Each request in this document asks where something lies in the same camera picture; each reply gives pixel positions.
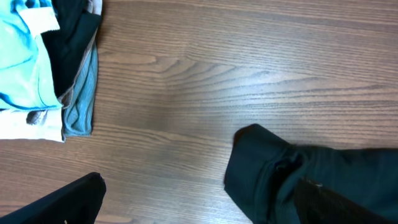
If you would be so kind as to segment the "black folded garment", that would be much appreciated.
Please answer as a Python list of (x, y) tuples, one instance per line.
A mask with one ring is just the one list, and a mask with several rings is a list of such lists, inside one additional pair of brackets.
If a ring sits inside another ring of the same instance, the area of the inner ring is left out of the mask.
[(88, 0), (53, 0), (59, 30), (42, 35), (52, 66), (55, 95), (62, 96), (72, 85), (85, 50), (101, 22), (89, 11)]

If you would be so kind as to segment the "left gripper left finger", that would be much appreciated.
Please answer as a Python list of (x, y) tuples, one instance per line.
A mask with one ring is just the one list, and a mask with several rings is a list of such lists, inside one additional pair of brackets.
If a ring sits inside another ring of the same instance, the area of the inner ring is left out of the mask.
[(94, 224), (105, 193), (104, 179), (92, 172), (1, 217), (1, 224)]

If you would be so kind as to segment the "black polo shirt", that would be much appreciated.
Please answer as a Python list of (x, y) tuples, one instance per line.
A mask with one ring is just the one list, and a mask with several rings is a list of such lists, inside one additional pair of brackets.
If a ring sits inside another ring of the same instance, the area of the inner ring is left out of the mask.
[(291, 144), (252, 124), (234, 135), (224, 189), (253, 223), (299, 223), (297, 182), (310, 179), (397, 223), (397, 149)]

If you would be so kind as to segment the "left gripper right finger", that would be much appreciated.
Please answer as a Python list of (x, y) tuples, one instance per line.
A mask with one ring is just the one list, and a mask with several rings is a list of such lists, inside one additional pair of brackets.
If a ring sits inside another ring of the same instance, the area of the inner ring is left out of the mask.
[(322, 184), (300, 179), (294, 205), (301, 224), (393, 224)]

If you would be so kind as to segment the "light blue printed shirt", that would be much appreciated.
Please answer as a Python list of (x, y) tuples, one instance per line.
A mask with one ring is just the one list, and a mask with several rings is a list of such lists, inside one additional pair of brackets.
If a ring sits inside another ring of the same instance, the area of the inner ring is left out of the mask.
[(51, 1), (1, 1), (1, 108), (60, 108), (42, 34), (59, 30)]

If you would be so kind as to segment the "grey-blue folded garment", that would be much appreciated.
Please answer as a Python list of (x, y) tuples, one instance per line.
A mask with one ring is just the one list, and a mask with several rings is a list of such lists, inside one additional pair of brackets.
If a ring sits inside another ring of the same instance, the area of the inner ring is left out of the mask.
[(63, 111), (65, 137), (91, 134), (97, 79), (98, 51), (94, 43), (75, 82), (72, 102)]

